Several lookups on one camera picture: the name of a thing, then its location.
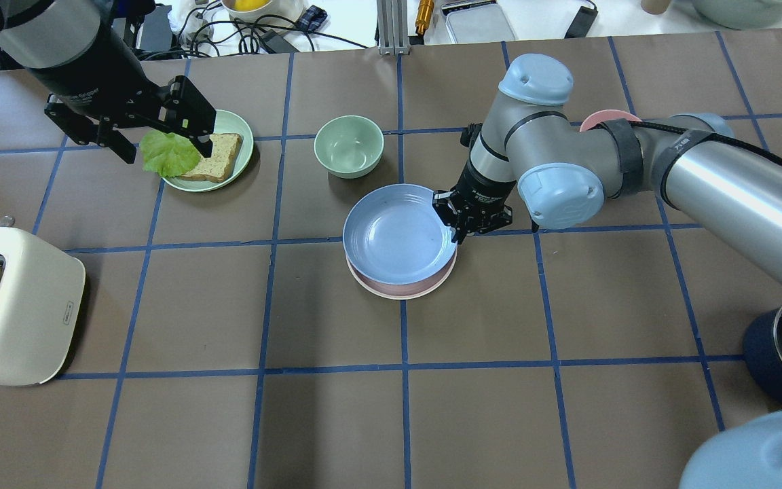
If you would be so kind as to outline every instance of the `stacked plates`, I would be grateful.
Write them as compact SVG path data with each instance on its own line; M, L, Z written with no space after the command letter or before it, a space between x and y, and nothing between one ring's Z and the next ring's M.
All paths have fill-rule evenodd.
M457 245L432 197L431 189L399 183L370 192L348 213L342 244L364 288L407 300L434 291L451 274Z

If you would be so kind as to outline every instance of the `black strap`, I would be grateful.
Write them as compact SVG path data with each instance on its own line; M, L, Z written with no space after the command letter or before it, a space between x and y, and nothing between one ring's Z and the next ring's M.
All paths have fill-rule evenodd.
M596 125L608 131L617 147L618 170L623 179L620 189L609 198L632 195L641 191L645 179L645 158L641 154L641 143L627 120L610 120Z

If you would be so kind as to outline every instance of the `gold cylinder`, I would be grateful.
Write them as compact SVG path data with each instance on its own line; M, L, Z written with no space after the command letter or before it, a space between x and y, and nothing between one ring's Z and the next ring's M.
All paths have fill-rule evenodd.
M430 27L432 15L434 15L434 0L421 0L418 3L418 15L415 16L415 34L424 36Z

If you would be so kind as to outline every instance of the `light blue joint cover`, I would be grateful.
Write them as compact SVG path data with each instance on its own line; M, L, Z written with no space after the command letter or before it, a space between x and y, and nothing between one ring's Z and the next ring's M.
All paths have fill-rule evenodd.
M782 411L709 439L687 462L680 489L782 489Z
M605 202L593 171L571 163L541 164L518 179L530 217L546 229L566 229L596 215Z
M702 121L703 123L710 125L711 129L717 134L726 137L735 137L735 131L732 130L731 127L729 127L729 124L726 123L726 120L724 120L724 118L720 117L717 114L711 114L710 112L699 112L699 113L691 112L687 114L675 114L675 115L689 115L689 117L695 117L698 120Z
M500 81L500 92L535 105L564 105L574 78L562 62L544 54L518 56Z

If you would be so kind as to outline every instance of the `yellow fruit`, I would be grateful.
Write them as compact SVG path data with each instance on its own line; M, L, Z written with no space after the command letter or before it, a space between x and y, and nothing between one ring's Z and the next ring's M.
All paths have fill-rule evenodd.
M249 12L249 10L255 10L263 7L270 0L235 0L234 10L240 10L240 12Z

